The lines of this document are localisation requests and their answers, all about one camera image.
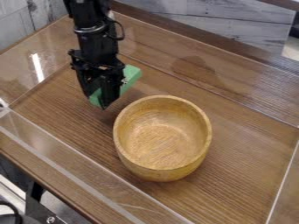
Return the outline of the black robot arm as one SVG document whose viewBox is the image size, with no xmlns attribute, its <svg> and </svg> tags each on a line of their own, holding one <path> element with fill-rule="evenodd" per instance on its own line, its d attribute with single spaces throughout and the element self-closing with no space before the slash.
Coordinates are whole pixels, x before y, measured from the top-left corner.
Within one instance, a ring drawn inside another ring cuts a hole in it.
<svg viewBox="0 0 299 224">
<path fill-rule="evenodd" d="M 113 19 L 109 0 L 63 0 L 79 49 L 69 49 L 71 68 L 83 94 L 105 109 L 120 96 L 125 64 L 117 58 L 123 25 Z"/>
</svg>

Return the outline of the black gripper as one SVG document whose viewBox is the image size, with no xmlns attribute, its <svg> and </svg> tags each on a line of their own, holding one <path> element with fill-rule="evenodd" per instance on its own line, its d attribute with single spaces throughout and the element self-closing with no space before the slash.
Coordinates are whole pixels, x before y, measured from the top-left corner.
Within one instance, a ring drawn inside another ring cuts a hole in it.
<svg viewBox="0 0 299 224">
<path fill-rule="evenodd" d="M 89 97 L 100 88 L 100 106 L 105 109 L 120 96 L 124 63 L 117 58 L 117 35 L 113 25 L 73 28 L 79 49 L 69 50 L 71 68 L 76 71 L 83 94 Z"/>
</svg>

